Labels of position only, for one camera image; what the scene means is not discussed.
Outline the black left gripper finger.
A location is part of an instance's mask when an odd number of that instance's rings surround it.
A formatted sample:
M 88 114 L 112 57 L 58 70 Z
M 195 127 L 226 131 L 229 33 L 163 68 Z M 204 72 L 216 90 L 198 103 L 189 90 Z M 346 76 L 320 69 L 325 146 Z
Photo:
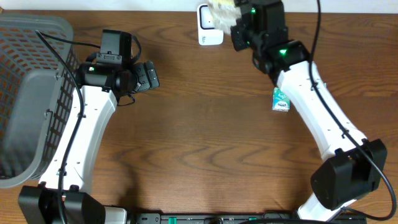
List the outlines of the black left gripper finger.
M 149 77 L 150 88 L 158 88 L 160 86 L 160 83 L 153 61 L 146 62 L 146 69 Z
M 142 92 L 151 89 L 152 83 L 149 78 L 149 70 L 152 68 L 153 68 L 152 62 L 144 62 L 136 64 L 136 75 L 137 75 L 136 92 Z

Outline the cream snack bag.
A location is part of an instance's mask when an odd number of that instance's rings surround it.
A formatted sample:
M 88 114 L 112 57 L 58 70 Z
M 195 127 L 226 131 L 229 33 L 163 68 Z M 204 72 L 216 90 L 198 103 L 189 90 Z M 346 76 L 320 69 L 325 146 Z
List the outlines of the cream snack bag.
M 215 29 L 231 35 L 231 28 L 242 17 L 240 8 L 235 5 L 234 0 L 208 0 L 208 7 Z

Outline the teal tissue pack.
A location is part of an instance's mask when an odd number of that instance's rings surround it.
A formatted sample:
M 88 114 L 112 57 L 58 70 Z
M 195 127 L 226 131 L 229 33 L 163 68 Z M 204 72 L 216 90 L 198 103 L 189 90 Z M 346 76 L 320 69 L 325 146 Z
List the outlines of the teal tissue pack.
M 274 88 L 272 98 L 272 109 L 274 111 L 288 112 L 290 99 L 279 88 Z

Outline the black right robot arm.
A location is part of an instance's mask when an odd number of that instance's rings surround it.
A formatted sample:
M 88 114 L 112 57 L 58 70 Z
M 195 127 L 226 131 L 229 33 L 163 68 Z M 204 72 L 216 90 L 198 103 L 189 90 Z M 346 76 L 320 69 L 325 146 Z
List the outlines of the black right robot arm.
M 313 54 L 289 38 L 281 1 L 234 1 L 231 38 L 237 51 L 252 49 L 254 66 L 267 74 L 295 106 L 320 151 L 312 194 L 299 207 L 301 220 L 329 222 L 378 189 L 387 150 L 348 119 L 321 79 Z

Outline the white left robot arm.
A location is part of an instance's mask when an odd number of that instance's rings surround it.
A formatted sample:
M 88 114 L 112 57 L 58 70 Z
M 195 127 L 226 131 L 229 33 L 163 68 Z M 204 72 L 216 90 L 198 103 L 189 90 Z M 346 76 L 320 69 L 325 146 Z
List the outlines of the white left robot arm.
M 133 54 L 136 36 L 120 30 L 102 32 L 99 52 L 75 71 L 72 108 L 56 153 L 38 186 L 24 186 L 18 198 L 27 223 L 130 223 L 128 210 L 94 199 L 93 170 L 106 126 L 127 96 L 159 87 L 153 61 Z

